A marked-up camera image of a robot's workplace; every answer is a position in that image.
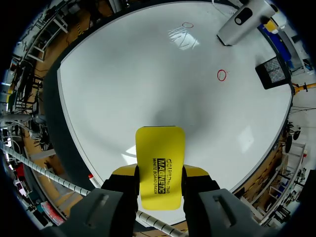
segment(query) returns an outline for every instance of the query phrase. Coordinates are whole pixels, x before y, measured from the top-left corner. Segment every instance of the yellow whiteboard eraser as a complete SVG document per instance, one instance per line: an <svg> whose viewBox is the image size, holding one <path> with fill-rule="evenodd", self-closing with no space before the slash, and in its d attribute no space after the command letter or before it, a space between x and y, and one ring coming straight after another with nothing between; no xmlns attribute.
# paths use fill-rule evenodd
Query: yellow whiteboard eraser
<svg viewBox="0 0 316 237"><path fill-rule="evenodd" d="M142 206L146 210L175 210L181 204L185 134L182 128L141 127L136 154Z"/></svg>

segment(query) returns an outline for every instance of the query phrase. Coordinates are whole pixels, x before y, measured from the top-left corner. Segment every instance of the white table surface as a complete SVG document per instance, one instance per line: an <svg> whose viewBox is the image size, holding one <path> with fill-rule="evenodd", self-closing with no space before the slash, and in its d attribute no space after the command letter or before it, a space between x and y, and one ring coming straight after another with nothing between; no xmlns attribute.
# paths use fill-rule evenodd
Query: white table surface
<svg viewBox="0 0 316 237"><path fill-rule="evenodd" d="M146 8L103 26L62 61L58 86L66 122L100 183L136 163L135 133L142 126L182 127L185 164L205 169L231 191L266 157L291 90L263 88L255 67L275 53L257 29L237 45L219 42L226 21L205 2ZM227 71L225 81L217 79L220 69ZM182 206L148 211L139 198L139 209L168 224L185 219Z"/></svg>

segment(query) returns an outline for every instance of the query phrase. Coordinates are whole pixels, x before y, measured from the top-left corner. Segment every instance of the yellow object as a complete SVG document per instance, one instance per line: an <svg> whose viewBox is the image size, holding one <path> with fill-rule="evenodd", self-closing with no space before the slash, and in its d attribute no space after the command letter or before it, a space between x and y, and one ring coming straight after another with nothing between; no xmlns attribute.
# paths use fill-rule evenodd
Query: yellow object
<svg viewBox="0 0 316 237"><path fill-rule="evenodd" d="M130 164L130 165L122 166L122 167L114 170L114 172L112 174L134 176L136 166L137 166L137 164Z"/></svg>
<svg viewBox="0 0 316 237"><path fill-rule="evenodd" d="M181 204L185 134L182 128L142 127L136 132L136 154L142 206L175 210Z"/></svg>
<svg viewBox="0 0 316 237"><path fill-rule="evenodd" d="M312 83L312 84L308 84L308 85L302 85L299 86L297 84L292 83L295 86L295 94L300 92L301 90L307 90L307 89L311 89L311 88L316 88L316 83Z"/></svg>
<svg viewBox="0 0 316 237"><path fill-rule="evenodd" d="M188 177L209 175L204 169L185 164L184 168Z"/></svg>
<svg viewBox="0 0 316 237"><path fill-rule="evenodd" d="M264 26L269 32L277 30L277 25L272 20L268 21L268 23L265 24Z"/></svg>

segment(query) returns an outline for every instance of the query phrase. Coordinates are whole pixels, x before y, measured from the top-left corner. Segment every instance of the red circle marking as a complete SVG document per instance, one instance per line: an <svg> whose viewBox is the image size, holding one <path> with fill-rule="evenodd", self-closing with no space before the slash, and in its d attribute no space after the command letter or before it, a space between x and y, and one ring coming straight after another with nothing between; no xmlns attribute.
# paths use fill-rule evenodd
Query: red circle marking
<svg viewBox="0 0 316 237"><path fill-rule="evenodd" d="M184 28L192 28L194 25L192 23L190 23L190 22L183 22L182 26Z"/></svg>
<svg viewBox="0 0 316 237"><path fill-rule="evenodd" d="M222 80L220 79L220 78L221 78L221 77L220 77L221 72L224 72L224 73L225 73L224 79L222 79ZM227 76L227 73L226 73L223 69L218 70L218 72L217 72L217 79L218 79L219 81L225 81L226 76Z"/></svg>

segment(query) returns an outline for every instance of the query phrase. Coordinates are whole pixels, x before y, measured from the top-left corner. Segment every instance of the black mesh object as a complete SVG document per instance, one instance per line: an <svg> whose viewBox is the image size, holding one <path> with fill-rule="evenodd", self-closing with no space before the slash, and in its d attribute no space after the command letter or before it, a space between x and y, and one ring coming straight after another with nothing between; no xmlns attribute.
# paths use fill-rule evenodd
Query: black mesh object
<svg viewBox="0 0 316 237"><path fill-rule="evenodd" d="M256 67L256 72L265 89L287 84L291 81L290 72L279 56Z"/></svg>

